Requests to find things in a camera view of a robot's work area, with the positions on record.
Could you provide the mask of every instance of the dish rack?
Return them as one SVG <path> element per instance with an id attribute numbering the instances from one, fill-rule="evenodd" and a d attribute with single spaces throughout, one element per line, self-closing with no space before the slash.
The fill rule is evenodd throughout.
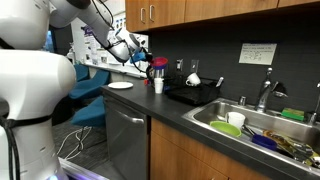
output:
<path id="1" fill-rule="evenodd" d="M 218 98 L 221 84 L 217 86 L 218 80 L 210 83 L 201 83 L 198 86 L 182 86 L 165 91 L 165 94 L 172 99 L 190 105 L 204 105 Z"/>

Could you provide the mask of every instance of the white cup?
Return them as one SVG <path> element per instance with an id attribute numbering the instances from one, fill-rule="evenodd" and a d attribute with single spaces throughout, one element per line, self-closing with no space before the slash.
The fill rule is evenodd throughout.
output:
<path id="1" fill-rule="evenodd" d="M 156 94 L 161 94 L 163 90 L 163 78 L 154 78 L 154 89 Z"/>
<path id="2" fill-rule="evenodd" d="M 188 76 L 186 85 L 188 86 L 197 86 L 201 83 L 200 78 L 198 77 L 197 73 L 192 73 Z"/>
<path id="3" fill-rule="evenodd" d="M 246 117 L 238 112 L 228 112 L 225 116 L 227 123 L 232 124 L 239 129 L 241 129 L 245 119 Z"/>

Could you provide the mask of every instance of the wall outlet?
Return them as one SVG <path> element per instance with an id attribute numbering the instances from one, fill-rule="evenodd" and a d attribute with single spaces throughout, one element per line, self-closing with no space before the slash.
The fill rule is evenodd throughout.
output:
<path id="1" fill-rule="evenodd" d="M 177 60 L 177 71 L 182 71 L 183 67 L 183 59 L 178 59 Z"/>
<path id="2" fill-rule="evenodd" d="M 190 71 L 192 73 L 197 73 L 198 72 L 198 65 L 199 65 L 199 60 L 191 60 L 191 69 Z"/>

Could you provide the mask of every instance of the green bowl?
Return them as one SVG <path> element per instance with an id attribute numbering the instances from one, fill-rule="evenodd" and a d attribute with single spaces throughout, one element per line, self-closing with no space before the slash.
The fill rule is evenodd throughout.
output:
<path id="1" fill-rule="evenodd" d="M 234 125 L 231 125 L 227 122 L 223 122 L 223 121 L 211 121 L 210 122 L 210 126 L 223 131 L 227 134 L 230 134 L 232 136 L 236 136 L 239 137 L 241 136 L 241 131 L 240 129 L 238 129 L 237 127 L 235 127 Z"/>

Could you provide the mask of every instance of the dish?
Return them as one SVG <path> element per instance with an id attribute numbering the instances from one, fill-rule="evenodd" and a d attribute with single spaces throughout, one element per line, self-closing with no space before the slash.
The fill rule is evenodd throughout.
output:
<path id="1" fill-rule="evenodd" d="M 114 83 L 108 84 L 108 87 L 113 89 L 127 89 L 127 88 L 131 88 L 132 86 L 133 84 L 130 82 L 114 82 Z"/>
<path id="2" fill-rule="evenodd" d="M 231 125 L 229 123 L 226 122 L 222 122 L 222 121 L 211 121 L 210 122 L 210 126 L 223 131 L 227 134 L 230 134 L 232 136 L 236 136 L 239 137 L 241 136 L 241 131 L 240 129 L 238 129 L 237 127 L 235 127 L 234 125 Z"/>

